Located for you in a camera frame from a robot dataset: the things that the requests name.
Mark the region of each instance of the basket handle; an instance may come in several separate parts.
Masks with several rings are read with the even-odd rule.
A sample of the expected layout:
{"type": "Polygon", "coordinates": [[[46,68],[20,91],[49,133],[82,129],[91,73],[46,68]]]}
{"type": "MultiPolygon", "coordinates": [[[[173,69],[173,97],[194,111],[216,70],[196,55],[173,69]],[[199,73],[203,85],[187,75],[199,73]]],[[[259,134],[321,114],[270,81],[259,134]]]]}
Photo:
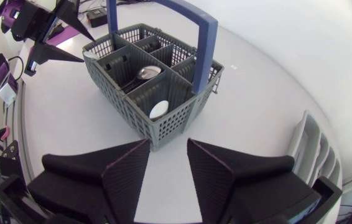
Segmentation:
{"type": "MultiPolygon", "coordinates": [[[[186,18],[196,23],[199,27],[197,61],[195,64],[195,74],[193,80],[193,93],[201,93],[208,83],[209,71],[212,65],[213,51],[215,49],[216,32],[218,21],[183,0],[152,0],[180,13],[186,18]]],[[[115,33],[118,30],[116,15],[116,0],[107,0],[108,30],[115,33]]]]}

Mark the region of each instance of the cutlery basket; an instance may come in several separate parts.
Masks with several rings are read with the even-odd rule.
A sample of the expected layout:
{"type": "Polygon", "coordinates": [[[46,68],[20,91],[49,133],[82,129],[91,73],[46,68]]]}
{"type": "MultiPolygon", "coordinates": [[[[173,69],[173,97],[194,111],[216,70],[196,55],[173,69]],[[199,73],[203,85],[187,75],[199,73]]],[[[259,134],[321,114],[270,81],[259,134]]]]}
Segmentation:
{"type": "MultiPolygon", "coordinates": [[[[167,4],[162,0],[155,1],[167,4]]],[[[84,54],[86,67],[110,103],[141,138],[151,140],[155,151],[188,128],[205,106],[210,93],[217,93],[223,66],[212,60],[215,40],[210,46],[204,46],[205,50],[212,51],[210,57],[202,56],[200,43],[197,50],[145,24],[118,30],[114,28],[114,20],[116,18],[111,18],[109,22],[110,30],[114,29],[112,33],[84,46],[83,51],[99,57],[95,60],[84,54]],[[160,67],[161,73],[150,80],[136,81],[138,71],[148,65],[160,67]],[[206,78],[204,83],[200,83],[200,76],[206,78]],[[168,113],[152,121],[150,111],[162,100],[169,102],[168,113]]]]}

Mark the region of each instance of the black cable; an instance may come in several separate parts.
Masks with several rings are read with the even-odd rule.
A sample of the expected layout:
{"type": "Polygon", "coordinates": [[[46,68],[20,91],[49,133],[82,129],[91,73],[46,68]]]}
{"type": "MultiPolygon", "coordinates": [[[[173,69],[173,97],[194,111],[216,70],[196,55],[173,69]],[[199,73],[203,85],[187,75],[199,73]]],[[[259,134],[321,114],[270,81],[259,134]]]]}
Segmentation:
{"type": "Polygon", "coordinates": [[[345,207],[352,207],[352,205],[340,205],[340,206],[345,206],[345,207]]]}
{"type": "Polygon", "coordinates": [[[20,59],[20,61],[21,61],[21,73],[20,73],[20,75],[19,75],[19,78],[16,79],[16,82],[17,82],[17,81],[21,78],[21,76],[22,76],[22,71],[24,71],[24,61],[22,60],[22,58],[21,58],[20,56],[11,57],[11,58],[8,59],[8,61],[11,61],[11,60],[13,60],[13,59],[15,59],[15,58],[18,58],[18,59],[20,59]]]}

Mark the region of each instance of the utensil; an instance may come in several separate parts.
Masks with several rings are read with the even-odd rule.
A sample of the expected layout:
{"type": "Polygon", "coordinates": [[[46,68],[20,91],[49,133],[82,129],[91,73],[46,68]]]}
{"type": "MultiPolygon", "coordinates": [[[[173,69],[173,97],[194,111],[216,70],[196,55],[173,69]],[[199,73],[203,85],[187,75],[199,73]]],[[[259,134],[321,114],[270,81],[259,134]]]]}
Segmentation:
{"type": "Polygon", "coordinates": [[[152,121],[157,121],[159,118],[163,117],[163,115],[168,113],[168,109],[169,102],[167,100],[162,100],[151,109],[149,118],[152,121]]]}
{"type": "Polygon", "coordinates": [[[161,71],[162,71],[162,69],[158,66],[155,66],[155,65],[146,66],[146,67],[140,69],[138,71],[136,77],[132,81],[130,81],[128,84],[124,85],[121,88],[121,90],[123,92],[127,92],[129,87],[131,86],[131,84],[133,84],[136,80],[149,80],[149,79],[154,78],[157,75],[159,75],[161,73],[161,71]]]}
{"type": "Polygon", "coordinates": [[[95,59],[95,60],[99,60],[100,59],[95,53],[89,52],[89,51],[83,52],[83,55],[88,57],[88,58],[95,59]]]}

